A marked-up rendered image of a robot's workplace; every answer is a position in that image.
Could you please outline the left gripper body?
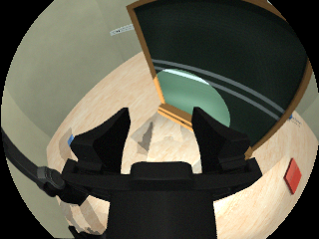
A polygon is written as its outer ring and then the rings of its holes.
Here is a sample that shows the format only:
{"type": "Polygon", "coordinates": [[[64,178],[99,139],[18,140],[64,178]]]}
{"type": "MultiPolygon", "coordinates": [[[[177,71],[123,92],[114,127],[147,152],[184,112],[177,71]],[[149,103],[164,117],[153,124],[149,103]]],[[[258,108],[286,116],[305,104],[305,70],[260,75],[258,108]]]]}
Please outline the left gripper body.
{"type": "Polygon", "coordinates": [[[77,234],[77,231],[75,231],[76,230],[75,226],[69,226],[68,228],[69,228],[69,231],[72,232],[72,235],[75,236],[76,239],[84,239],[83,236],[81,236],[80,234],[77,234]]]}

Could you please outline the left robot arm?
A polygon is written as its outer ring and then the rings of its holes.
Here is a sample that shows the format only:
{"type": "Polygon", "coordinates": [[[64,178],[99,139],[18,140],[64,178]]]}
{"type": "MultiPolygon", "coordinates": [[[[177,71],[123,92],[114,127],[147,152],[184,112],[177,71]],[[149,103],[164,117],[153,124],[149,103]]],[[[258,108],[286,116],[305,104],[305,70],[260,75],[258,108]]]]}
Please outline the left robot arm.
{"type": "Polygon", "coordinates": [[[3,138],[4,152],[9,162],[11,162],[17,170],[23,172],[27,178],[33,180],[45,194],[49,194],[52,198],[59,195],[59,198],[61,196],[60,199],[63,200],[63,202],[79,204],[79,206],[88,198],[88,194],[75,190],[75,188],[69,186],[65,180],[61,179],[60,172],[55,170],[55,168],[49,168],[47,166],[39,167],[31,162],[31,160],[12,143],[12,140],[5,134],[3,127],[1,127],[1,138],[3,138]]]}

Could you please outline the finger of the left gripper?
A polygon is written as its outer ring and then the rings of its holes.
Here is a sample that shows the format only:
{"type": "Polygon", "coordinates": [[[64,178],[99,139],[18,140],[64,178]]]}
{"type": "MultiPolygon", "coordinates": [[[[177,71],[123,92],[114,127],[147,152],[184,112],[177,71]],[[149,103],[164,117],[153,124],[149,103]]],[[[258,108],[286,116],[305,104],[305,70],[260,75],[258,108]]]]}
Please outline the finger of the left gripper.
{"type": "Polygon", "coordinates": [[[99,239],[101,235],[93,235],[93,234],[88,234],[88,232],[81,231],[79,232],[81,236],[83,236],[84,239],[99,239]]]}

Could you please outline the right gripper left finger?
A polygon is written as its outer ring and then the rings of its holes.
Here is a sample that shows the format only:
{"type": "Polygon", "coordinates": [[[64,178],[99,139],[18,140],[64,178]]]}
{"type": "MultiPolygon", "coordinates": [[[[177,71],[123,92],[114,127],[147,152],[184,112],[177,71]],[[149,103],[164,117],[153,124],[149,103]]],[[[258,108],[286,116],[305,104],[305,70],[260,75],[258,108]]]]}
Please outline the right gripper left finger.
{"type": "Polygon", "coordinates": [[[122,108],[99,126],[75,135],[71,142],[71,151],[79,159],[76,166],[95,174],[103,174],[104,171],[121,174],[129,130],[129,108],[122,108]]]}

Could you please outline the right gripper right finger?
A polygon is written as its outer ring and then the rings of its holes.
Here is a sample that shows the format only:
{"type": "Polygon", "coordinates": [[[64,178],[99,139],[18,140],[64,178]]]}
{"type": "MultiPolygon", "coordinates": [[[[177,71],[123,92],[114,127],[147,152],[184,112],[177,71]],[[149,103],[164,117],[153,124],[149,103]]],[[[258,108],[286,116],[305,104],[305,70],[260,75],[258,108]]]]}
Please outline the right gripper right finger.
{"type": "Polygon", "coordinates": [[[224,174],[246,166],[244,153],[251,144],[247,134],[224,126],[200,107],[192,109],[191,126],[198,143],[202,172],[219,170],[224,174]]]}

